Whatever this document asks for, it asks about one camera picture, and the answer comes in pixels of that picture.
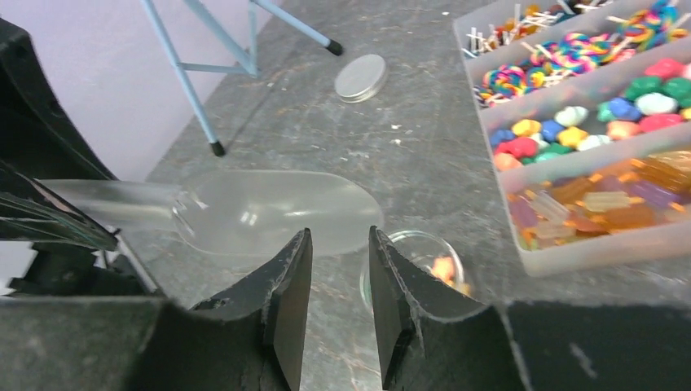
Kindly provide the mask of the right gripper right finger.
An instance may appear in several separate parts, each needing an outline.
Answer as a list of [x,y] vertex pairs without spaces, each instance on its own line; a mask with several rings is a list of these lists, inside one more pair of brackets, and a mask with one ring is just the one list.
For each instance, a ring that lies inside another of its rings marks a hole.
[[522,390],[500,312],[405,258],[375,226],[369,274],[384,390]]

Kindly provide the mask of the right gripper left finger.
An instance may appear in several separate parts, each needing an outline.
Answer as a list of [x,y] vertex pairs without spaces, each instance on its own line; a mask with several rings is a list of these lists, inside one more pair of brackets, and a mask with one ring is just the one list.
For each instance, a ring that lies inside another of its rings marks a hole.
[[137,366],[137,388],[299,389],[312,257],[304,229],[268,262],[192,309],[166,305]]

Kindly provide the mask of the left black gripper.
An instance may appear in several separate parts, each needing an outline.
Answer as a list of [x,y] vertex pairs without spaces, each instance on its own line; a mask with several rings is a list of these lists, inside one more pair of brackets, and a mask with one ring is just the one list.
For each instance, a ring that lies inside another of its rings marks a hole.
[[[30,34],[1,22],[1,157],[35,178],[113,180],[62,109],[42,70]],[[62,244],[35,244],[22,277],[10,278],[12,296],[159,295],[147,271],[125,250],[103,266],[86,265],[82,252]]]

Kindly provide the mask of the clear plastic scoop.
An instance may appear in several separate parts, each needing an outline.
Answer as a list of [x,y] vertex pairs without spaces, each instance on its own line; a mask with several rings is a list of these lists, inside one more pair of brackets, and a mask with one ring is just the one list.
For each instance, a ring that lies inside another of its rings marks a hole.
[[304,228],[314,255],[350,253],[384,221],[372,195],[324,172],[234,169],[182,184],[45,179],[42,185],[104,225],[174,232],[202,253],[243,263],[277,253]]

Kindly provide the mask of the small clear glass jar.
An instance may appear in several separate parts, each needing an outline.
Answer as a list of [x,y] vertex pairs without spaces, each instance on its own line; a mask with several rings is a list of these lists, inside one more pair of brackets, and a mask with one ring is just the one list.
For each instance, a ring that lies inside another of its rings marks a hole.
[[390,231],[385,236],[384,243],[391,244],[416,268],[406,279],[406,286],[421,309],[444,318],[458,318],[473,309],[466,301],[472,295],[472,279],[451,244],[413,229]]

